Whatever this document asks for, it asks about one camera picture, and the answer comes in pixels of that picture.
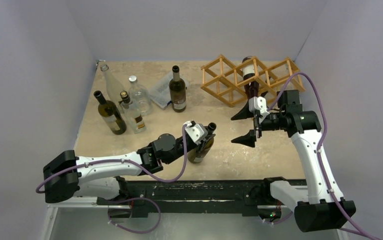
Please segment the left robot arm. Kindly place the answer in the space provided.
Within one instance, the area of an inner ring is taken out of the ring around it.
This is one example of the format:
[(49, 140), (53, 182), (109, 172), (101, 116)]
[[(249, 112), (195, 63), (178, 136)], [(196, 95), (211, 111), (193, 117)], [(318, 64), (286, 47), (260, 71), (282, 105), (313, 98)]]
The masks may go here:
[(163, 170), (163, 164), (170, 164), (203, 143), (213, 139), (209, 133), (198, 143), (189, 135), (175, 138), (169, 133), (160, 135), (147, 146), (128, 154), (109, 157), (76, 156), (74, 150), (65, 150), (43, 168), (45, 202), (60, 203), (74, 196), (100, 197), (124, 204), (129, 191), (110, 178), (121, 176), (143, 176)]

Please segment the clear squat glass bottle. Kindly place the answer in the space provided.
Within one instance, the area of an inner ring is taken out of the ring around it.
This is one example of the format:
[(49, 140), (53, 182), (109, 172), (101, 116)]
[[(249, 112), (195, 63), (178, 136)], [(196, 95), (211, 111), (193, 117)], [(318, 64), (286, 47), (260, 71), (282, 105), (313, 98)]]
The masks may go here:
[(135, 75), (131, 75), (128, 78), (131, 86), (129, 88), (130, 98), (137, 104), (142, 116), (147, 116), (152, 113), (152, 101), (148, 90), (138, 83), (138, 78)]

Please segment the wooden wine rack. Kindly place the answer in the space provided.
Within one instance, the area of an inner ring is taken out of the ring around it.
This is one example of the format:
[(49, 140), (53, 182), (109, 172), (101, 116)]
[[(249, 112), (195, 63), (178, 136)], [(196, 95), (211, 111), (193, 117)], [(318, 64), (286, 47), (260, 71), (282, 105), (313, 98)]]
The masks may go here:
[(251, 82), (259, 84), (258, 94), (266, 94), (267, 102), (271, 104), (288, 78), (300, 71), (289, 57), (268, 65), (251, 56), (243, 63), (235, 64), (222, 54), (202, 66), (201, 70), (201, 89), (229, 107), (248, 100), (245, 84)]

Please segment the green bottle cream label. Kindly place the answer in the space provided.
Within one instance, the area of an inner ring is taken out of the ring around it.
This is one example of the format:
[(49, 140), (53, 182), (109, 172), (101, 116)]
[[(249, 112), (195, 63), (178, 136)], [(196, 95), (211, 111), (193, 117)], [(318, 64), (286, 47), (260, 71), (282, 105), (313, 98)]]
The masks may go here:
[(111, 132), (115, 135), (124, 134), (127, 130), (127, 125), (116, 105), (112, 101), (106, 100), (100, 90), (96, 90), (93, 93), (93, 96), (98, 101), (98, 113), (105, 121)]

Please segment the clear tall glass bottle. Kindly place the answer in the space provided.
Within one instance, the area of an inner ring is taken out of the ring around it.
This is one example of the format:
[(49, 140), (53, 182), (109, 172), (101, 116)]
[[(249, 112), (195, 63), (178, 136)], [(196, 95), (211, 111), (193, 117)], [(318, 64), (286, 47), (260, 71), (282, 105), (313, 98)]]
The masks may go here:
[(114, 102), (117, 107), (121, 107), (121, 92), (126, 90), (125, 87), (114, 77), (107, 64), (102, 64), (100, 70), (106, 81), (106, 91), (110, 100)]

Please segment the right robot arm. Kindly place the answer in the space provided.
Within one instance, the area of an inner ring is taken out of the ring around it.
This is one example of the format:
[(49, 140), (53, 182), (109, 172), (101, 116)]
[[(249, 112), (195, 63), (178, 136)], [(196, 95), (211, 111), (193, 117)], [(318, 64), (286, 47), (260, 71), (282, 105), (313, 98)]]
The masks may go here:
[(283, 178), (265, 179), (261, 199), (285, 204), (294, 214), (302, 232), (340, 229), (356, 212), (355, 203), (345, 200), (335, 182), (326, 155), (322, 152), (322, 128), (314, 111), (304, 111), (298, 90), (280, 94), (279, 111), (268, 112), (264, 97), (252, 97), (231, 120), (252, 118), (253, 128), (231, 140), (232, 143), (255, 147), (263, 131), (287, 132), (297, 150), (306, 180), (306, 190), (299, 190)]

